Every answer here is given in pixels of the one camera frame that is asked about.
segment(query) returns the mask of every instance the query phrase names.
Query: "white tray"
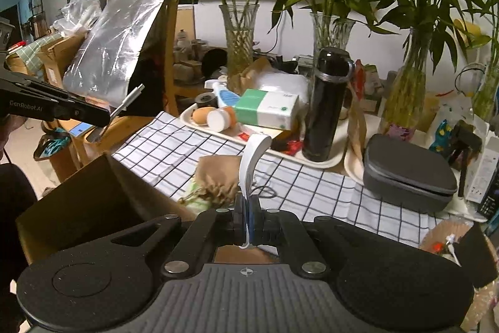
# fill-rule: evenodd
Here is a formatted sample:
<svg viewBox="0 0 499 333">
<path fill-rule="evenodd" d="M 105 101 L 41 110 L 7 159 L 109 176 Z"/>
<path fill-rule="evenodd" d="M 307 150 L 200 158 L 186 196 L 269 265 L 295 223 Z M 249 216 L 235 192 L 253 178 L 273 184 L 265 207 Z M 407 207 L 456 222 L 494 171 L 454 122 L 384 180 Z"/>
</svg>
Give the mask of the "white tray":
<svg viewBox="0 0 499 333">
<path fill-rule="evenodd" d="M 367 133 L 366 133 L 366 144 L 374 134 L 378 132 L 380 118 L 372 115 L 365 115 L 366 117 L 366 125 L 367 125 Z M 416 130 L 414 134 L 414 138 L 411 143 L 417 144 L 418 146 L 425 147 L 427 145 L 426 140 L 427 134 Z M 357 158 L 355 153 L 353 152 L 352 147 L 348 144 L 345 153 L 345 160 L 343 161 L 345 172 L 348 174 L 350 178 L 352 178 L 356 183 L 360 185 L 364 185 L 364 164 L 361 160 Z M 459 172 L 457 170 L 453 170 L 454 175 L 456 176 L 456 180 L 459 183 Z M 447 205 L 447 207 L 443 210 L 444 212 L 448 212 L 451 215 L 462 216 L 468 220 L 472 220 L 479 223 L 484 223 L 487 221 L 482 215 L 477 213 L 471 205 L 466 205 L 463 199 L 458 198 L 457 193 L 454 194 L 452 200 Z"/>
<path fill-rule="evenodd" d="M 194 123 L 193 120 L 191 119 L 191 116 L 197 107 L 198 107 L 197 104 L 193 104 L 191 107 L 182 112 L 179 119 L 184 125 L 191 127 L 192 129 L 199 130 L 201 132 L 213 134 L 215 136 L 219 136 L 224 139 L 231 140 L 233 142 L 242 145 L 246 145 L 246 142 L 238 137 L 238 134 L 242 132 L 242 130 L 239 127 L 234 129 L 227 129 L 221 133 L 217 133 L 214 132 L 213 130 L 210 130 L 207 126 L 199 126 L 198 124 Z M 278 129 L 269 129 L 266 127 L 249 126 L 249 125 L 244 125 L 244 127 L 249 128 L 253 132 L 267 134 L 271 136 L 273 139 L 282 133 Z M 329 154 L 329 159 L 327 161 L 323 161 L 322 163 L 315 163 L 313 161 L 310 161 L 309 159 L 306 159 L 301 153 L 301 151 L 296 153 L 294 157 L 280 153 L 279 151 L 274 151 L 272 149 L 269 149 L 268 153 L 277 157 L 290 159 L 291 161 L 303 164 L 307 167 L 319 168 L 319 169 L 331 168 L 338 165 L 341 162 L 341 159 L 343 158 L 343 154 L 345 153 L 345 147 L 348 140 L 347 128 L 348 128 L 348 119 L 340 120 L 338 122 L 338 127 L 336 128 L 336 133 L 334 135 L 334 141 L 331 147 L 331 153 Z"/>
</svg>

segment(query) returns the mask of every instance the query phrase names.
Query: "black tape roll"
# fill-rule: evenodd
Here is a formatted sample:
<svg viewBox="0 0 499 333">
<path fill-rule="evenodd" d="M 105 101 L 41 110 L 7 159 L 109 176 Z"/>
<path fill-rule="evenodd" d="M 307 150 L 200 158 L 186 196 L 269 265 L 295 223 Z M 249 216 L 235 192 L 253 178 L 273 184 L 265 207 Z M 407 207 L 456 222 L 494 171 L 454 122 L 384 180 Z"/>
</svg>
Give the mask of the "black tape roll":
<svg viewBox="0 0 499 333">
<path fill-rule="evenodd" d="M 216 95 L 213 92 L 205 92 L 204 94 L 200 94 L 196 96 L 196 99 L 194 99 L 194 101 L 198 105 L 198 108 L 206 108 L 208 106 L 218 108 Z"/>
</svg>

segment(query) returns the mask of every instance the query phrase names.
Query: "egg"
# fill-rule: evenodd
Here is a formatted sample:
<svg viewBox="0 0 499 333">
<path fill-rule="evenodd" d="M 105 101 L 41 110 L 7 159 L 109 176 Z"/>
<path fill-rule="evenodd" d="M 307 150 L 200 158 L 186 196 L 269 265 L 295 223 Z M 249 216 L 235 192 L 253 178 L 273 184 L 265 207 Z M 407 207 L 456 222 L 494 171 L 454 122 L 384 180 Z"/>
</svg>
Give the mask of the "egg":
<svg viewBox="0 0 499 333">
<path fill-rule="evenodd" d="M 207 122 L 206 117 L 208 117 L 208 113 L 211 111 L 214 111 L 215 108 L 213 106 L 207 106 L 205 108 L 199 108 L 196 109 L 192 113 L 192 120 L 197 124 L 197 125 L 205 125 Z"/>
</svg>

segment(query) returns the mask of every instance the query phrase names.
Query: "kettle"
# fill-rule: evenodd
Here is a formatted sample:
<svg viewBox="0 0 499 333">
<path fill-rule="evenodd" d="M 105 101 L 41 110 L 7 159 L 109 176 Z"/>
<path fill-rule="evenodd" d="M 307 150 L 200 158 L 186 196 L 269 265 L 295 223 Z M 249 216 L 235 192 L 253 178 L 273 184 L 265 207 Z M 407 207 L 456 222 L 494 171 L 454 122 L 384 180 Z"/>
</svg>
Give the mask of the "kettle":
<svg viewBox="0 0 499 333">
<path fill-rule="evenodd" d="M 37 13 L 28 19 L 29 34 L 34 40 L 46 36 L 48 34 L 47 22 L 45 20 L 45 12 Z"/>
</svg>

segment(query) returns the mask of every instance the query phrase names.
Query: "checkered tablecloth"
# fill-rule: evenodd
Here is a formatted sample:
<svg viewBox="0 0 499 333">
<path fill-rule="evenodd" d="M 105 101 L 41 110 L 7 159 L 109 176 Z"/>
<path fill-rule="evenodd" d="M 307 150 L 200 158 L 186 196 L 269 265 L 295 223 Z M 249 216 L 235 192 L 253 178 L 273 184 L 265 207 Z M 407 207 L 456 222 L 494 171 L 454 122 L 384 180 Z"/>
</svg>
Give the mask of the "checkered tablecloth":
<svg viewBox="0 0 499 333">
<path fill-rule="evenodd" d="M 37 57 L 37 52 L 40 51 L 42 46 L 51 43 L 54 40 L 60 39 L 62 36 L 60 33 L 52 33 L 41 39 L 35 40 L 24 47 L 21 47 L 16 51 L 21 60 L 26 64 L 28 72 L 43 79 L 43 62 Z"/>
<path fill-rule="evenodd" d="M 194 175 L 199 157 L 243 153 L 244 146 L 186 127 L 166 112 L 132 136 L 113 156 L 139 177 L 178 200 Z M 332 215 L 360 228 L 417 246 L 447 214 L 417 213 L 374 197 L 349 177 L 265 154 L 254 186 L 262 208 L 279 208 L 313 221 Z"/>
</svg>

